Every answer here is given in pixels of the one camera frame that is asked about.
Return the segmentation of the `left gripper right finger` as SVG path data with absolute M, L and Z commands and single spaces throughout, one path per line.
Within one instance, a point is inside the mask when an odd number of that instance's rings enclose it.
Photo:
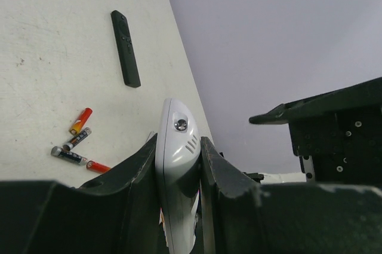
M 381 190 L 327 183 L 260 184 L 201 138 L 206 253 L 380 253 Z

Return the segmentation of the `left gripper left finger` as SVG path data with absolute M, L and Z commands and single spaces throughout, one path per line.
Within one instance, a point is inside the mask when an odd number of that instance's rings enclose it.
M 108 172 L 71 188 L 1 182 L 2 253 L 156 253 L 156 138 Z

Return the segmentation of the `white rounded remote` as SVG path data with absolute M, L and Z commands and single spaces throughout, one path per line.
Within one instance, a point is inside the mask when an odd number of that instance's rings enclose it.
M 190 253 L 195 245 L 200 153 L 201 139 L 191 111 L 178 99 L 165 99 L 156 141 L 155 172 L 170 253 Z

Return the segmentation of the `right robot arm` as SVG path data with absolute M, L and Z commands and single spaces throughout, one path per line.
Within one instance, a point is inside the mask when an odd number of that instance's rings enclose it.
M 308 182 L 381 186 L 381 78 L 283 103 L 249 123 L 288 125 Z

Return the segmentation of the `black slim remote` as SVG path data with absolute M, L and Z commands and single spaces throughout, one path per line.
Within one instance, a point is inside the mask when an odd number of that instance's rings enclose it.
M 127 18 L 119 11 L 114 10 L 111 12 L 111 19 L 124 84 L 132 88 L 138 88 L 141 86 L 141 82 Z

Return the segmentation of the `red orange battery lower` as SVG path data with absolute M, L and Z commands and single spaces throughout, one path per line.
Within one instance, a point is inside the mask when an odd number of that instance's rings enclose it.
M 87 170 L 90 170 L 90 171 L 96 172 L 96 173 L 106 173 L 111 169 L 110 167 L 105 166 L 104 164 L 100 164 L 100 163 L 95 162 L 95 161 L 87 162 L 86 168 L 87 168 Z

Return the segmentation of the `red orange battery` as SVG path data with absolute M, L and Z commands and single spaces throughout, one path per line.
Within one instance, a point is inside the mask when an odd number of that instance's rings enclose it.
M 95 161 L 87 162 L 86 168 L 87 168 L 87 170 L 90 170 L 90 171 L 96 172 L 96 173 L 106 173 L 111 169 L 110 167 L 105 166 L 104 164 L 100 164 L 100 163 L 95 162 Z
M 70 134 L 78 134 L 83 129 L 92 112 L 91 108 L 85 108 L 70 127 Z

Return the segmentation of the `dark grey battery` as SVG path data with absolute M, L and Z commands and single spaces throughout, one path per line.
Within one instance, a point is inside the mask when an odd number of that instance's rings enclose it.
M 91 134 L 91 129 L 89 127 L 84 128 L 70 140 L 63 144 L 63 149 L 70 151 L 78 144 L 80 144 L 83 140 L 85 140 Z
M 77 164 L 79 166 L 85 166 L 88 162 L 88 159 L 82 157 L 72 151 L 68 151 L 59 146 L 54 146 L 51 150 L 51 155 L 64 159 L 70 163 Z

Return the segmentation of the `red orange battery upper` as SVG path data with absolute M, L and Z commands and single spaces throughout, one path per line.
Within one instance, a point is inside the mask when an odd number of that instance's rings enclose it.
M 78 134 L 83 129 L 92 112 L 91 108 L 85 108 L 70 127 L 70 134 Z

